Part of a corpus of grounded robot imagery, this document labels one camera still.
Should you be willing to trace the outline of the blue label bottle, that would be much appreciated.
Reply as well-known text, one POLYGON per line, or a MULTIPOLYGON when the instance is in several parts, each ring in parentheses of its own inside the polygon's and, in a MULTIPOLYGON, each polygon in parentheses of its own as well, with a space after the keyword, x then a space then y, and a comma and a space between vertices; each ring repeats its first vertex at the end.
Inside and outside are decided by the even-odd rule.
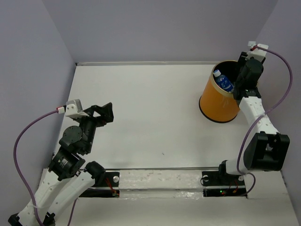
POLYGON ((234 91, 234 86, 227 76, 222 74, 219 70, 213 71, 213 76, 216 84, 228 93, 232 93, 234 91))

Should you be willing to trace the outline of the orange bin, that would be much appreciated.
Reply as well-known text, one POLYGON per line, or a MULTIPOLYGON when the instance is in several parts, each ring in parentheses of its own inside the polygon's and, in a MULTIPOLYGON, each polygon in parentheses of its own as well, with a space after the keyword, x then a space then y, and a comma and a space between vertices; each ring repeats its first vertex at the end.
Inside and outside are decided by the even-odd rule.
POLYGON ((239 112, 239 107, 233 94, 221 89, 214 80, 213 71, 219 70, 231 82, 235 81, 238 62, 226 60, 217 63, 209 75, 208 82, 199 99, 201 113, 209 120, 216 123, 227 123, 234 120, 239 112))

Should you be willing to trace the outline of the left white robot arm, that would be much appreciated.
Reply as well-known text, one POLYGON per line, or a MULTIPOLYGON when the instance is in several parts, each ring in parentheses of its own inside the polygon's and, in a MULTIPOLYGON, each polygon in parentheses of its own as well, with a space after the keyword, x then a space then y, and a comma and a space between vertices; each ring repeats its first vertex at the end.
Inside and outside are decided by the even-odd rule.
POLYGON ((80 100, 68 101, 64 106, 35 119, 18 135, 13 149, 13 159, 19 177, 29 192, 31 200, 19 213, 9 217, 12 226, 54 226, 60 214, 86 190, 105 183, 113 195, 118 195, 111 185, 106 170, 99 163, 86 163, 83 159, 92 150, 96 129, 113 122, 112 103, 92 105, 83 109, 80 100), (53 115, 64 114, 77 122, 63 132, 59 150, 53 155, 46 168, 44 179, 33 192, 17 161, 17 146, 22 135, 38 121, 53 115))

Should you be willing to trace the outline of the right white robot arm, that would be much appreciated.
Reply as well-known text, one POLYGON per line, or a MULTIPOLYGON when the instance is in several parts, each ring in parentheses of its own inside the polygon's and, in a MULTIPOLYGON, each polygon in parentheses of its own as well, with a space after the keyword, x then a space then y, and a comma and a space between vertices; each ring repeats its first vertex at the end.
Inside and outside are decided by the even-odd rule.
POLYGON ((254 171, 280 171, 283 167, 290 139, 272 124, 257 87, 264 70, 265 55, 264 50, 254 49, 242 52, 238 59, 233 97, 250 128, 237 159, 224 160, 219 165, 216 178, 220 184, 228 184, 235 175, 254 171))

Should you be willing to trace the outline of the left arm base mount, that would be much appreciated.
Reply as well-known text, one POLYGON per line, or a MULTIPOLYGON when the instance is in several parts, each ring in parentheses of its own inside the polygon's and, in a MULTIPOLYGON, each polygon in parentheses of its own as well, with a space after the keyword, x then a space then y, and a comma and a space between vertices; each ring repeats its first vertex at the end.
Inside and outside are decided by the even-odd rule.
POLYGON ((107 171, 102 181, 97 181, 85 190, 79 197, 82 198, 119 198, 119 171, 107 171))

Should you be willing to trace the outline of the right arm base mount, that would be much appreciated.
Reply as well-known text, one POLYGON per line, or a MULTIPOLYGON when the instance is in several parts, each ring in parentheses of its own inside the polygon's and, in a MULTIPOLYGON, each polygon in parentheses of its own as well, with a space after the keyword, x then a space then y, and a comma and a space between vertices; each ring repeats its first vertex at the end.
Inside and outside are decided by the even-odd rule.
POLYGON ((244 178, 238 175, 221 176, 218 171, 202 171, 200 183, 204 197, 247 197, 244 178))

